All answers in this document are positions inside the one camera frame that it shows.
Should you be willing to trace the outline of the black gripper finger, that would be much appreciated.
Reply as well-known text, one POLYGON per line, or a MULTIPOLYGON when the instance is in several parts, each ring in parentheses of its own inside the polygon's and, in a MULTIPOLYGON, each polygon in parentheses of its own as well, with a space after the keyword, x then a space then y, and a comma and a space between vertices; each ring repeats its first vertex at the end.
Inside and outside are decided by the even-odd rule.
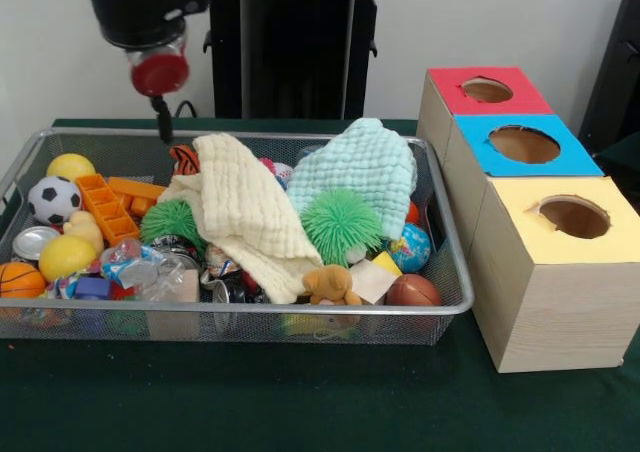
POLYGON ((156 114, 156 124, 160 139, 163 143, 171 143, 173 140, 172 115, 164 97, 152 97, 151 106, 156 114))

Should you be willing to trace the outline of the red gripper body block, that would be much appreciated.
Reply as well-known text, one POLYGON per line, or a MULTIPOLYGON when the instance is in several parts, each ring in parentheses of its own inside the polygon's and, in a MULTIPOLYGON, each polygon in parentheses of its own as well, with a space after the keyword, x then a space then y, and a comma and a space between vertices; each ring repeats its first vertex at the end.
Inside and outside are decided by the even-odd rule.
POLYGON ((141 95, 163 96, 178 91, 189 78, 186 58, 174 54, 154 54, 131 67, 131 82, 141 95))

